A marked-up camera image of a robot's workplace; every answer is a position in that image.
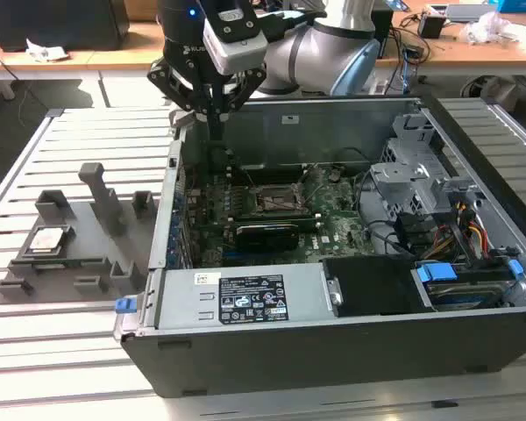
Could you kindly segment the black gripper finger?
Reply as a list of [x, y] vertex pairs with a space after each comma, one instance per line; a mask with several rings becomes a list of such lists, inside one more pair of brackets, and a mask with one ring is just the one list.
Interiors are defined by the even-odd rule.
[[193, 111], [199, 121], [206, 123], [209, 139], [216, 141], [217, 115], [203, 83], [198, 60], [188, 58], [178, 63], [184, 66], [181, 73], [162, 57], [152, 63], [147, 78], [167, 99], [185, 111]]
[[238, 111], [267, 77], [263, 67], [252, 68], [235, 76], [236, 85], [228, 93], [222, 91], [214, 97], [220, 104], [215, 109], [216, 125], [214, 140], [221, 141], [224, 136], [224, 123], [232, 112]]

